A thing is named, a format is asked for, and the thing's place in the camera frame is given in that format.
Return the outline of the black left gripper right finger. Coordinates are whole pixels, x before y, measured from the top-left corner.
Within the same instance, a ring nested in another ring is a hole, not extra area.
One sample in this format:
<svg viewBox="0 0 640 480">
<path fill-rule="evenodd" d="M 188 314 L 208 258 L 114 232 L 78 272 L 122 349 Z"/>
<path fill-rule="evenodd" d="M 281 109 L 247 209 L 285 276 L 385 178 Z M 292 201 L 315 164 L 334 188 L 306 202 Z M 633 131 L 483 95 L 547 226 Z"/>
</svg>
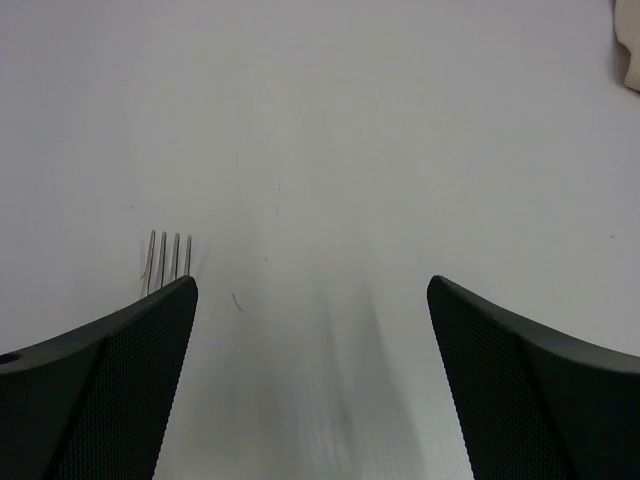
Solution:
<svg viewBox="0 0 640 480">
<path fill-rule="evenodd" d="M 638 357 L 442 276 L 427 302 L 474 478 L 638 478 Z"/>
</svg>

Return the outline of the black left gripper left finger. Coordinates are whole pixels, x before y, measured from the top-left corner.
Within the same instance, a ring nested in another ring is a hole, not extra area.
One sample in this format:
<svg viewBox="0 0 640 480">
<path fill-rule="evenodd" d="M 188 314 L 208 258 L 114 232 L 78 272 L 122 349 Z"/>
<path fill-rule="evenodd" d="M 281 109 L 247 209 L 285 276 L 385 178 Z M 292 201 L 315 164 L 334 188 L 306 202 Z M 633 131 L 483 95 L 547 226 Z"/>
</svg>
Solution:
<svg viewBox="0 0 640 480">
<path fill-rule="evenodd" d="M 153 477 L 195 319 L 183 276 L 1 357 L 4 479 Z"/>
</svg>

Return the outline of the beige cloth napkin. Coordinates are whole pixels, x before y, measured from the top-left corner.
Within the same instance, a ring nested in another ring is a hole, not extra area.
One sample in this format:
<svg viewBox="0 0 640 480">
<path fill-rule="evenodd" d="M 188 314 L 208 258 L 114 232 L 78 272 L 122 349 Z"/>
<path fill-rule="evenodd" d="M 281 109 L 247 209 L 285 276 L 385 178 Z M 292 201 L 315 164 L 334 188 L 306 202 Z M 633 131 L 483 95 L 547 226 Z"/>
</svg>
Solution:
<svg viewBox="0 0 640 480">
<path fill-rule="evenodd" d="M 618 42 L 630 54 L 625 76 L 626 87 L 639 90 L 639 0 L 616 0 L 614 6 L 614 31 Z"/>
</svg>

